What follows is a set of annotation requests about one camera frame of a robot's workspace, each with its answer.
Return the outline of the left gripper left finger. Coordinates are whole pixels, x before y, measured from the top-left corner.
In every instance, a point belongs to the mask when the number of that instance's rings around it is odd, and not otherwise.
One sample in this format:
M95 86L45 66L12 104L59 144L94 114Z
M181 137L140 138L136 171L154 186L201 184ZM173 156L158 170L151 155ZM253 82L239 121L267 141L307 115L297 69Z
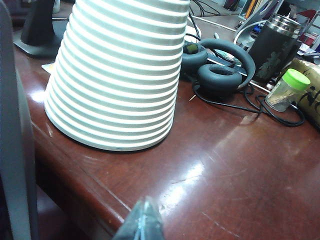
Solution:
M113 240L140 240L143 201L139 200L113 236Z

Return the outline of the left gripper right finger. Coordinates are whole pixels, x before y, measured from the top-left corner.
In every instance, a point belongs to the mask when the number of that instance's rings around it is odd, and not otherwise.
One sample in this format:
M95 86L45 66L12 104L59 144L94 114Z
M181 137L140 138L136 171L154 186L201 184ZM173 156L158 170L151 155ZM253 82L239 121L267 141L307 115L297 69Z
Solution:
M164 240L163 221L158 204L152 197L146 196L142 209L142 239Z

